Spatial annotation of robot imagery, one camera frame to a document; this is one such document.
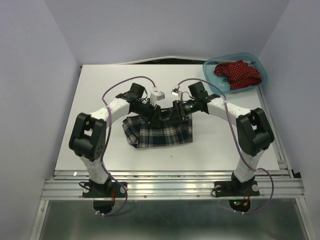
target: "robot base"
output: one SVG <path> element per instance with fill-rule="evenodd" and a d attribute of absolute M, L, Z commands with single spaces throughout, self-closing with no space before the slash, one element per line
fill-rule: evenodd
<path fill-rule="evenodd" d="M 99 190 L 86 190 L 83 189 L 82 192 L 82 197 L 83 198 L 90 198 L 90 199 L 95 199 L 95 198 L 111 198 L 112 197 L 112 190 L 115 190 L 115 197 L 117 199 L 124 199 L 126 197 L 126 193 L 123 189 L 121 189 L 120 185 L 117 184 L 116 182 L 111 182 L 109 180 L 107 180 L 107 182 L 105 184 L 97 184 L 99 185 Z M 125 186 L 127 188 L 128 183 L 127 182 L 121 182 L 121 184 L 123 186 Z M 93 182 L 92 181 L 88 181 L 84 183 L 85 187 L 89 187 L 90 189 L 93 189 Z M 105 191 L 101 191 L 101 186 L 105 186 Z"/>
<path fill-rule="evenodd" d="M 234 174 L 231 181 L 215 181 L 211 192 L 213 197 L 243 197 L 250 192 L 250 196 L 259 196 L 259 187 L 255 177 L 246 182 L 240 182 Z"/>

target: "white table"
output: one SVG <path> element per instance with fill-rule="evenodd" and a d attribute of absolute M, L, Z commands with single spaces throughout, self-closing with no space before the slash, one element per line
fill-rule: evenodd
<path fill-rule="evenodd" d="M 162 108 L 172 107 L 175 96 L 171 90 L 186 78 L 205 80 L 202 65 L 84 65 L 74 96 L 69 119 L 65 129 L 56 171 L 83 171 L 82 161 L 69 149 L 69 139 L 77 115 L 91 113 L 101 107 L 101 96 L 114 84 L 134 76 L 147 76 L 154 80 L 158 90 L 165 93 L 159 102 Z M 152 84 L 146 79 L 126 82 L 113 89 L 107 96 L 110 102 L 119 93 L 129 90 L 135 82 L 152 91 Z M 185 82 L 181 90 L 187 91 L 193 81 Z M 255 89 L 227 95 L 228 101 L 244 108 L 261 107 Z M 193 114 L 193 142 L 174 147 L 136 149 L 125 137 L 122 121 L 112 125 L 111 138 L 104 163 L 111 171 L 232 171 L 236 168 L 239 155 L 226 121 L 203 112 Z M 262 156 L 258 167 L 279 170 L 277 148 L 270 148 Z"/>

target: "screw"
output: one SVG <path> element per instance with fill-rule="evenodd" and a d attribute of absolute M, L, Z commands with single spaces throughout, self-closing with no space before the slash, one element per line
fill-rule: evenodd
<path fill-rule="evenodd" d="M 220 185 L 215 186 L 215 190 L 216 190 L 218 193 L 220 193 L 220 192 L 221 192 L 221 186 L 220 186 Z"/>
<path fill-rule="evenodd" d="M 252 185 L 252 190 L 253 190 L 254 192 L 258 192 L 258 191 L 259 191 L 258 185 L 257 185 L 257 184 Z"/>
<path fill-rule="evenodd" d="M 88 190 L 88 189 L 86 189 L 86 188 L 84 188 L 82 191 L 83 191 L 83 193 L 84 194 L 87 194 L 88 192 L 90 192 L 90 190 Z"/>
<path fill-rule="evenodd" d="M 124 194 L 126 191 L 123 187 L 120 187 L 120 193 Z"/>

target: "glass panel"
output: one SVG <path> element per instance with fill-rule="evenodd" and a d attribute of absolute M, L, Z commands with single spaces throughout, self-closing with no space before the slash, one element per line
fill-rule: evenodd
<path fill-rule="evenodd" d="M 251 211 L 266 200 L 251 201 Z M 128 202 L 113 217 L 95 215 L 92 201 L 50 201 L 42 240 L 303 240 L 294 199 L 274 199 L 263 211 L 233 213 L 226 200 Z"/>

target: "wire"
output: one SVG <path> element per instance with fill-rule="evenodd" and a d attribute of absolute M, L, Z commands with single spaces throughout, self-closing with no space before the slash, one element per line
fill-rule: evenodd
<path fill-rule="evenodd" d="M 188 95 L 189 95 L 189 98 L 191 98 L 191 99 L 195 99 L 194 97 L 192 97 L 191 95 L 190 95 L 190 93 L 189 92 L 187 92 L 187 91 L 183 91 L 182 93 L 181 93 L 181 100 L 183 101 L 183 102 L 186 102 L 186 101 L 184 101 L 184 94 L 185 93 L 187 93 Z"/>
<path fill-rule="evenodd" d="M 115 190 L 115 188 L 112 188 L 111 201 L 112 201 L 114 204 L 116 203 L 116 190 Z"/>
<path fill-rule="evenodd" d="M 89 188 L 89 187 L 87 187 L 87 186 L 85 186 L 85 185 L 82 185 L 82 184 L 85 184 L 85 183 L 86 183 L 86 182 L 81 181 L 81 182 L 79 182 L 79 186 L 82 187 L 83 189 L 87 189 L 88 191 L 90 191 L 90 188 Z"/>
<path fill-rule="evenodd" d="M 146 97 L 145 97 L 145 98 L 141 98 L 141 99 L 139 99 L 139 100 L 138 100 L 139 102 L 143 102 L 144 100 L 146 100 L 146 99 L 147 99 L 147 97 L 148 97 L 147 89 L 144 89 L 144 92 L 145 92 L 145 94 L 146 94 Z"/>
<path fill-rule="evenodd" d="M 214 197 L 214 192 L 216 192 L 217 190 L 214 188 L 212 191 L 211 191 L 211 196 Z"/>
<path fill-rule="evenodd" d="M 250 191 L 248 190 L 248 194 L 249 194 L 249 196 L 248 196 L 248 200 L 246 201 L 246 203 L 249 203 L 249 201 L 250 201 Z"/>
<path fill-rule="evenodd" d="M 204 83 L 207 83 L 209 85 L 211 85 L 212 87 L 214 87 L 215 89 L 217 89 L 221 95 L 223 96 L 223 100 L 224 100 L 224 107 L 225 107 L 225 112 L 226 112 L 226 118 L 227 118 L 227 121 L 229 123 L 229 127 L 230 127 L 230 130 L 231 130 L 231 133 L 232 133 L 232 137 L 233 137 L 233 140 L 234 140 L 234 143 L 235 143 L 235 147 L 239 153 L 239 156 L 241 158 L 241 160 L 243 161 L 243 163 L 252 171 L 254 172 L 258 172 L 258 171 L 264 171 L 270 178 L 270 181 L 271 181 L 271 194 L 270 194 L 270 198 L 268 199 L 268 201 L 266 202 L 266 204 L 264 206 L 262 206 L 261 208 L 257 209 L 257 210 L 254 210 L 254 211 L 250 211 L 250 212 L 244 212 L 243 214 L 254 214 L 254 213 L 257 213 L 257 212 L 260 212 L 261 210 L 263 210 L 266 206 L 269 205 L 269 203 L 271 202 L 272 200 L 272 197 L 274 196 L 274 191 L 275 191 L 275 184 L 274 184 L 274 180 L 271 176 L 271 174 L 265 170 L 264 168 L 262 167 L 259 167 L 259 168 L 254 168 L 252 166 L 250 166 L 244 156 L 242 155 L 241 153 L 241 149 L 240 149 L 240 146 L 238 144 L 238 141 L 237 141 L 237 137 L 236 137 L 236 134 L 235 134 L 235 130 L 234 128 L 232 127 L 232 122 L 231 122 L 231 117 L 230 117 L 230 113 L 229 113 L 229 110 L 228 110 L 228 106 L 227 106 L 227 97 L 226 95 L 214 84 L 212 84 L 211 82 L 208 82 L 208 81 L 205 81 L 203 79 L 200 79 L 200 78 L 187 78 L 187 79 L 184 79 L 182 80 L 181 82 L 179 82 L 177 85 L 180 86 L 180 84 L 186 82 L 186 81 L 191 81 L 191 80 L 196 80 L 196 81 L 200 81 L 200 82 L 204 82 Z"/>
<path fill-rule="evenodd" d="M 244 198 L 242 199 L 242 201 L 244 201 L 246 199 L 246 196 L 247 196 L 247 193 L 245 192 L 244 193 Z"/>
<path fill-rule="evenodd" d="M 143 78 L 143 79 L 149 80 L 150 82 L 152 82 L 153 87 L 156 87 L 155 82 L 154 82 L 153 80 L 151 80 L 149 77 L 146 77 L 146 76 L 134 76 L 134 77 L 130 77 L 130 78 L 126 79 L 126 80 L 120 81 L 120 82 L 118 82 L 117 84 L 113 85 L 113 86 L 110 87 L 107 91 L 105 91 L 104 94 L 103 94 L 102 97 L 101 97 L 101 100 L 103 101 L 103 103 L 104 103 L 104 105 L 105 105 L 105 107 L 106 107 L 106 109 L 107 109 L 107 111 L 108 111 L 108 114 L 109 114 L 108 136 L 107 136 L 107 138 L 106 138 L 106 142 L 105 142 L 105 145 L 104 145 L 104 149 L 103 149 L 102 155 L 101 155 L 101 160 L 100 160 L 101 166 L 102 166 L 104 172 L 109 176 L 109 178 L 110 178 L 111 180 L 113 180 L 115 183 L 117 183 L 117 184 L 118 184 L 121 188 L 123 188 L 124 191 L 125 191 L 125 200 L 124 200 L 124 203 L 122 204 L 122 206 L 121 206 L 118 210 L 116 210 L 115 212 L 108 213 L 108 214 L 100 214 L 100 215 L 103 216 L 103 217 L 109 217 L 109 216 L 113 216 L 113 215 L 117 214 L 118 212 L 121 211 L 121 209 L 124 208 L 124 206 L 126 205 L 126 203 L 127 203 L 127 201 L 128 201 L 128 190 L 127 190 L 127 188 L 126 188 L 121 182 L 119 182 L 118 180 L 116 180 L 116 179 L 111 175 L 110 172 L 108 172 L 108 170 L 106 169 L 106 166 L 105 166 L 105 164 L 104 164 L 104 156 L 105 156 L 105 153 L 106 153 L 106 150 L 107 150 L 107 146 L 108 146 L 108 143 L 109 143 L 109 140 L 110 140 L 111 129 L 112 129 L 112 127 L 111 127 L 111 126 L 112 126 L 111 110 L 110 110 L 110 108 L 109 108 L 108 103 L 107 103 L 106 100 L 105 100 L 105 96 L 106 96 L 106 94 L 107 94 L 108 92 L 110 92 L 110 90 L 114 89 L 115 87 L 119 86 L 120 84 L 123 84 L 123 83 L 128 82 L 128 81 L 133 80 L 133 79 L 139 79 L 139 78 Z"/>

